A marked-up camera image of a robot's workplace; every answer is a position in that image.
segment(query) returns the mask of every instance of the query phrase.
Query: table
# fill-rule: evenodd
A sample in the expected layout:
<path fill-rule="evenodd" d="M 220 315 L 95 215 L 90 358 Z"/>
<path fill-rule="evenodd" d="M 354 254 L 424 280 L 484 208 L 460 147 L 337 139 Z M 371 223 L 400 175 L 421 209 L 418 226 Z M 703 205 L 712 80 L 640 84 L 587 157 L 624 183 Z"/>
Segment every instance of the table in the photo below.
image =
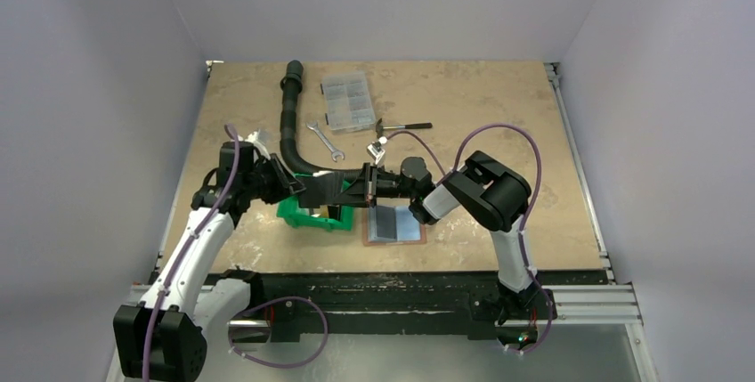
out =
<path fill-rule="evenodd" d="M 334 163 L 319 138 L 305 128 L 316 119 L 325 126 L 323 76 L 362 70 L 367 75 L 376 115 L 387 125 L 431 121 L 418 133 L 448 168 L 462 139 L 491 122 L 521 126 L 537 141 L 544 166 L 538 204 L 528 223 L 533 262 L 540 269 L 601 268 L 596 236 L 566 139 L 564 125 L 543 64 L 538 61 L 369 61 L 305 62 L 299 98 L 297 146 L 313 164 L 359 168 L 369 161 L 365 146 L 372 130 L 347 134 L 323 131 L 345 155 Z M 280 79 L 286 63 L 216 63 L 207 84 L 197 128 L 183 170 L 165 256 L 175 248 L 191 211 L 191 195 L 216 167 L 223 124 L 232 122 L 246 136 L 263 128 L 278 152 Z M 386 168 L 398 169 L 407 156 L 426 158 L 434 179 L 440 172 L 426 151 L 408 135 L 387 144 Z M 463 156 L 482 150 L 512 167 L 534 185 L 535 163 L 527 141 L 512 131 L 478 135 Z M 406 205 L 383 199 L 381 204 Z M 497 268 L 488 232 L 463 208 L 427 227 L 427 244 L 364 247 L 363 209 L 355 212 L 351 232 L 293 229 L 275 215 L 275 206 L 255 201 L 213 264 L 213 272 L 238 266 L 258 272 L 415 272 Z"/>

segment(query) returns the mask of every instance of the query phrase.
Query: hammer head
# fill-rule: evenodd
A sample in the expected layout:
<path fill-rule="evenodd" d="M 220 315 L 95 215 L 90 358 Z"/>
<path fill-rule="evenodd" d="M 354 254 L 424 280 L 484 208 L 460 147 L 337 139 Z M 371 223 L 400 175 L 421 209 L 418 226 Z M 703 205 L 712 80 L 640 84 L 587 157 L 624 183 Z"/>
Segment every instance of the hammer head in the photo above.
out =
<path fill-rule="evenodd" d="M 378 119 L 377 123 L 375 124 L 375 132 L 377 133 L 377 138 L 383 136 L 383 119 Z"/>

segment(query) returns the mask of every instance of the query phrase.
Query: hammer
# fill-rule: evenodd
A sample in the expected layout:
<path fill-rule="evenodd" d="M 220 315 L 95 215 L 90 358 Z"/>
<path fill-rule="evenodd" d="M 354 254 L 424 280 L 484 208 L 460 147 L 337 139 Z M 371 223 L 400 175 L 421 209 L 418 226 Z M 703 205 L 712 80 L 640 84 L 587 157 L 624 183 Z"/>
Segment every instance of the hammer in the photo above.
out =
<path fill-rule="evenodd" d="M 391 130 L 424 130 L 428 128 L 432 128 L 433 123 L 432 122 L 421 122 L 419 124 L 407 124 L 405 126 L 384 126 L 383 125 L 383 119 L 378 119 L 377 124 L 375 124 L 375 131 L 377 132 L 377 138 L 383 136 L 384 131 L 391 131 Z"/>

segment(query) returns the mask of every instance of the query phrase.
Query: transparent compartment box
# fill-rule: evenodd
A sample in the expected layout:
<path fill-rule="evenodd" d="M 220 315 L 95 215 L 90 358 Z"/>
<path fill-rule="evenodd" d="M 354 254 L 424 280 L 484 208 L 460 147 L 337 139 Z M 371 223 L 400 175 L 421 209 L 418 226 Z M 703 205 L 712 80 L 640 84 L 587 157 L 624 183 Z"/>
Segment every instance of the transparent compartment box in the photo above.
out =
<path fill-rule="evenodd" d="M 364 72 L 331 75 L 324 77 L 321 84 L 331 130 L 339 133 L 359 131 L 375 125 L 375 111 Z"/>

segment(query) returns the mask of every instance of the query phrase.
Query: metal wrench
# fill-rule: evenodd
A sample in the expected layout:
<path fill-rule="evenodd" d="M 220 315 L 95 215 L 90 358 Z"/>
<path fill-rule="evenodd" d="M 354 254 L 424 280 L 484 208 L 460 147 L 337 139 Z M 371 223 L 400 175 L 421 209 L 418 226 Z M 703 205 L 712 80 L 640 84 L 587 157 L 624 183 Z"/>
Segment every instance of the metal wrench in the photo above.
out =
<path fill-rule="evenodd" d="M 341 159 L 346 159 L 346 155 L 338 149 L 336 149 L 336 146 L 333 146 L 333 143 L 328 140 L 328 137 L 325 137 L 325 134 L 320 131 L 320 128 L 317 127 L 317 121 L 310 121 L 306 123 L 307 128 L 314 131 L 315 134 L 317 134 L 318 137 L 320 137 L 320 140 L 322 140 L 323 143 L 325 143 L 325 146 L 328 146 L 328 150 L 330 150 L 330 157 L 333 158 L 333 161 L 338 161 L 338 157 L 341 157 Z"/>

